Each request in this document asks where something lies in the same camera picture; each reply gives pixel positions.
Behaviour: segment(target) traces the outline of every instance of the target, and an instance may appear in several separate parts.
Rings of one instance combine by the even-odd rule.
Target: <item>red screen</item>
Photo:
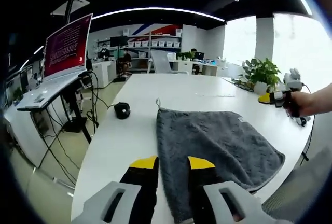
[[[86,44],[92,14],[59,29],[46,39],[44,76],[85,66]]]

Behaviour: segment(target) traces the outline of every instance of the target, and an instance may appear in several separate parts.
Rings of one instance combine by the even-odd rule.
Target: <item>white flower pot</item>
[[[268,88],[268,85],[265,82],[257,82],[254,86],[254,93],[257,93],[259,95],[266,94],[266,90]]]

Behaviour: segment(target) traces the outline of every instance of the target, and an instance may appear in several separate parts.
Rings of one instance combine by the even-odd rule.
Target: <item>desk leg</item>
[[[77,102],[76,102],[76,96],[75,96],[74,92],[70,94],[70,97],[68,97],[68,100],[69,100],[69,104],[70,104],[71,108],[74,110],[75,116],[78,119],[79,124],[81,125],[85,138],[87,139],[88,143],[91,143],[91,136],[87,130],[87,127],[85,126],[85,122],[83,121],[81,112],[80,112]]]

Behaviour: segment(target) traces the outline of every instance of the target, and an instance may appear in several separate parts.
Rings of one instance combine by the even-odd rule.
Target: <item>human arm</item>
[[[292,100],[302,117],[327,113],[332,111],[332,84],[312,94],[292,92]]]

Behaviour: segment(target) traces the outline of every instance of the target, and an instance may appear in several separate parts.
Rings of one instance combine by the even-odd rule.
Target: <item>small black device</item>
[[[194,59],[203,60],[204,59],[204,53],[202,53],[202,52],[195,52]]]
[[[114,111],[118,119],[127,119],[130,115],[129,104],[120,102],[114,106]]]

